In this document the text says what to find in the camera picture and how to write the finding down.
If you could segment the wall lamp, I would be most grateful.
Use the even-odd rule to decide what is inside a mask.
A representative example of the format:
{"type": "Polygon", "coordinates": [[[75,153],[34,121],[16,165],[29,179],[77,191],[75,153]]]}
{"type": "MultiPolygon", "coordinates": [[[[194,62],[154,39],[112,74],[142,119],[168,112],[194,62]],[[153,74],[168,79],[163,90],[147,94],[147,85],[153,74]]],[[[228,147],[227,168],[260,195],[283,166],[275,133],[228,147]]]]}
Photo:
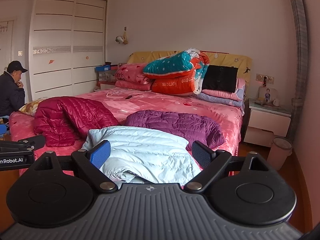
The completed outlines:
{"type": "Polygon", "coordinates": [[[116,42],[118,44],[128,44],[126,31],[127,31],[127,27],[124,27],[123,35],[119,35],[116,37],[116,42]]]}

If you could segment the black cushion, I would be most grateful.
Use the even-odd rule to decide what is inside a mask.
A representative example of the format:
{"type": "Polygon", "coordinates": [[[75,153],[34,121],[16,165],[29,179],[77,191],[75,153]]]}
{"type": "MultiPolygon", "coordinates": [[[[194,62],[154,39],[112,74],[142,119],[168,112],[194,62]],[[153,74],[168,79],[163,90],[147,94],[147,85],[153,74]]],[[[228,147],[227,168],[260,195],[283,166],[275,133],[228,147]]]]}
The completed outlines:
{"type": "Polygon", "coordinates": [[[202,89],[234,93],[238,68],[209,65],[203,79],[202,89]]]}

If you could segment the grey plaid curtain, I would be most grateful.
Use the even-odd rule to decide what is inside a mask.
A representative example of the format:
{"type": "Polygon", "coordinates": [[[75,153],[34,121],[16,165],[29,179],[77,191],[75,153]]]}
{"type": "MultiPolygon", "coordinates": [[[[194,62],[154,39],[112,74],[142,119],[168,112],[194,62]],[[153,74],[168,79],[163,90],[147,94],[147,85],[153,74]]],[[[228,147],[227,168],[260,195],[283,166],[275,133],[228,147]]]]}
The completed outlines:
{"type": "Polygon", "coordinates": [[[292,114],[287,139],[294,141],[303,110],[308,81],[308,29],[303,0],[290,0],[296,32],[296,86],[295,96],[291,100],[292,114]]]}

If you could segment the wall power sockets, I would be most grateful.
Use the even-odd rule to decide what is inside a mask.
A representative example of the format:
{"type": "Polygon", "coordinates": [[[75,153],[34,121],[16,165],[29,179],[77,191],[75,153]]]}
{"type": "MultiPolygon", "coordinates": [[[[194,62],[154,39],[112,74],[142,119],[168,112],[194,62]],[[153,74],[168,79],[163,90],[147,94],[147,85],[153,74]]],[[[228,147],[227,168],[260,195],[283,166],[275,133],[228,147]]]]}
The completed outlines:
{"type": "Polygon", "coordinates": [[[274,77],[272,77],[272,76],[257,74],[256,75],[256,80],[259,81],[259,82],[265,82],[265,83],[269,83],[269,84],[274,84],[274,77]]]}

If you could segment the pink lavender folded blankets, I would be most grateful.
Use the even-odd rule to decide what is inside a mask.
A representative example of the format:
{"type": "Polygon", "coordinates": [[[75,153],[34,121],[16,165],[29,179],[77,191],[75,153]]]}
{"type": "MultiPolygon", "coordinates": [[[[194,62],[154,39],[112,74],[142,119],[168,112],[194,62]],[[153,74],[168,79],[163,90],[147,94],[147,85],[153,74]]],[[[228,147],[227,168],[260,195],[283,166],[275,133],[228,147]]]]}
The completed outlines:
{"type": "Polygon", "coordinates": [[[207,102],[241,108],[245,103],[245,90],[246,81],[242,78],[237,78],[235,92],[203,89],[200,94],[194,94],[193,97],[207,102]]]}

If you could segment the pink bed with blanket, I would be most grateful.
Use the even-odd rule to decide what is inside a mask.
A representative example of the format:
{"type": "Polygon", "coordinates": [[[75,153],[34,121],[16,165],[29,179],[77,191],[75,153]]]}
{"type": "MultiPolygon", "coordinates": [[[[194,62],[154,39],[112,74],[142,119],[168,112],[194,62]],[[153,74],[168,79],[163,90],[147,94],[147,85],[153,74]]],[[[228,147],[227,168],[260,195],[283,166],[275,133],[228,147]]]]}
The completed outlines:
{"type": "MultiPolygon", "coordinates": [[[[126,126],[126,117],[137,111],[154,110],[163,112],[190,113],[207,116],[220,125],[225,142],[213,150],[225,150],[232,155],[237,155],[242,113],[240,109],[217,103],[206,102],[190,96],[174,96],[154,92],[141,92],[130,89],[107,89],[99,92],[88,93],[77,98],[91,99],[101,102],[119,121],[118,126],[126,126]]],[[[11,138],[19,141],[33,137],[34,116],[21,112],[14,112],[9,118],[11,138]]],[[[52,150],[57,155],[69,155],[82,148],[85,140],[77,140],[74,145],[66,147],[45,146],[35,152],[39,158],[45,151],[52,150]]]]}

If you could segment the white bedside nightstand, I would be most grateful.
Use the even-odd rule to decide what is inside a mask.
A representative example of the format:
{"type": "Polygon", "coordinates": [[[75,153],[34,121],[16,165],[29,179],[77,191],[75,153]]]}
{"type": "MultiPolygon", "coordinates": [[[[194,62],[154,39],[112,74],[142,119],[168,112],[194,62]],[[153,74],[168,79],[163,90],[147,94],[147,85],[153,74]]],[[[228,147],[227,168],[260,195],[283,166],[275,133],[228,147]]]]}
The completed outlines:
{"type": "Polygon", "coordinates": [[[286,109],[262,106],[249,99],[244,142],[271,147],[275,137],[286,137],[290,122],[291,113],[286,109]]]}

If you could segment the purple down jacket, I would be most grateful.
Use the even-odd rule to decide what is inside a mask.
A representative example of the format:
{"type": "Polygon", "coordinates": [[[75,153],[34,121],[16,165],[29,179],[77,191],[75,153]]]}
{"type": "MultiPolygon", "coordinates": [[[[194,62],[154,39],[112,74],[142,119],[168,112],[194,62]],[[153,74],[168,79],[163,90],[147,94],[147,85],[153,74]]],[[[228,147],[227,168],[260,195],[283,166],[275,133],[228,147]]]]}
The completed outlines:
{"type": "Polygon", "coordinates": [[[225,142],[220,125],[207,116],[197,114],[137,111],[126,117],[125,125],[156,129],[182,137],[188,141],[187,150],[196,140],[209,148],[216,148],[225,142]]]}

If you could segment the teal orange folded quilt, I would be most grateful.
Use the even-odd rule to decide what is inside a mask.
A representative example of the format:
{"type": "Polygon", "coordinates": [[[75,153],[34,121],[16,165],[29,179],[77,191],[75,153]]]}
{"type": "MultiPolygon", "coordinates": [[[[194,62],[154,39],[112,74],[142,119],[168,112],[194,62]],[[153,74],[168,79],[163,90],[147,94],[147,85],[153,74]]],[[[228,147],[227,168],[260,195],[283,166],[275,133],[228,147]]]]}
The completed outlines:
{"type": "Polygon", "coordinates": [[[153,80],[151,90],[155,93],[200,94],[209,65],[204,52],[190,48],[148,63],[143,74],[153,80]]]}

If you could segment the person in black cap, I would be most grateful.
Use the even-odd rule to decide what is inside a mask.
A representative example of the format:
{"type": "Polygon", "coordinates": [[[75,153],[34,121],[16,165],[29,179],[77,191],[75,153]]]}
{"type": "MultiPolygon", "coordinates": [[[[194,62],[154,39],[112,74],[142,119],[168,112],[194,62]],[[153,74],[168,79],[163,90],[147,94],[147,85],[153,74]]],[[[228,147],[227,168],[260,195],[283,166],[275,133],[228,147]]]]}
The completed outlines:
{"type": "Polygon", "coordinates": [[[25,91],[21,75],[27,71],[22,67],[20,61],[12,61],[1,75],[1,117],[10,116],[25,104],[25,91]]]}

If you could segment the white sliding wardrobe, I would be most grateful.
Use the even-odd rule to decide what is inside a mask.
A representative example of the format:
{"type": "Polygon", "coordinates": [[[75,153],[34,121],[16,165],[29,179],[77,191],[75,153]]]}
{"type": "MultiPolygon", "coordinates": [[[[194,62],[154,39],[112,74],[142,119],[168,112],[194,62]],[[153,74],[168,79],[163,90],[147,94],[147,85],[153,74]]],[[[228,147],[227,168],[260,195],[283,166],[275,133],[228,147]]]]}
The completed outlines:
{"type": "Polygon", "coordinates": [[[29,32],[32,99],[92,92],[105,63],[106,0],[35,0],[29,32]]]}

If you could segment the yellow patterned pillow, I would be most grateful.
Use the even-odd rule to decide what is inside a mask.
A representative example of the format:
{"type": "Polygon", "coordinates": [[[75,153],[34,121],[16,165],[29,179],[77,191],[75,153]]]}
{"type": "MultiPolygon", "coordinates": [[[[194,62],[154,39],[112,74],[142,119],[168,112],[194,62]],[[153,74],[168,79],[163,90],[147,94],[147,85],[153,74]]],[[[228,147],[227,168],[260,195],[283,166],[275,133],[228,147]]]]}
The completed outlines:
{"type": "Polygon", "coordinates": [[[39,103],[46,99],[47,98],[39,98],[32,102],[26,103],[18,111],[29,116],[35,116],[39,103]]]}

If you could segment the pink folded quilt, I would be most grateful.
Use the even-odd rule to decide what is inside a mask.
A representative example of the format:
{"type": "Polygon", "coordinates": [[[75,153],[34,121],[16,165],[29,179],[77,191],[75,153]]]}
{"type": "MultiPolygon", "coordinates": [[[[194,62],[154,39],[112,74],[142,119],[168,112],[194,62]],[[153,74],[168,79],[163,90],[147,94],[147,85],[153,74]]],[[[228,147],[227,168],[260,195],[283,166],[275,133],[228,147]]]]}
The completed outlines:
{"type": "Polygon", "coordinates": [[[115,73],[116,87],[140,91],[151,90],[153,80],[146,77],[143,69],[146,63],[126,63],[115,73]]]}

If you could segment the light blue down jacket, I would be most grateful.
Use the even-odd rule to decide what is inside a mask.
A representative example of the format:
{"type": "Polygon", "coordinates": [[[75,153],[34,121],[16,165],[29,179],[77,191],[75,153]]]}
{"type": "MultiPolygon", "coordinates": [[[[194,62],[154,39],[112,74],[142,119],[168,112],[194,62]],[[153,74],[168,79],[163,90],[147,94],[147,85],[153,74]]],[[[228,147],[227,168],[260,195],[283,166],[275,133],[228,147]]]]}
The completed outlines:
{"type": "Polygon", "coordinates": [[[100,171],[118,185],[143,180],[185,185],[201,172],[186,149],[188,141],[177,135],[149,128],[110,126],[89,130],[82,148],[91,150],[103,140],[110,143],[111,153],[100,171]]]}

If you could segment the framed child photo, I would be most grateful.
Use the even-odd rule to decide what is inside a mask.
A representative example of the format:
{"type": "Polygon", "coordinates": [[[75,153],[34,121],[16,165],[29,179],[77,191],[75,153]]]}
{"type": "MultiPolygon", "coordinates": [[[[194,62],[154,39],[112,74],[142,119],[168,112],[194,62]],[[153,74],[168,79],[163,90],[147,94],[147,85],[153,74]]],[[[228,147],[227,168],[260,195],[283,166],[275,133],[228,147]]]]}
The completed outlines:
{"type": "Polygon", "coordinates": [[[278,98],[278,91],[274,88],[261,86],[257,98],[267,104],[273,104],[274,100],[278,98]]]}

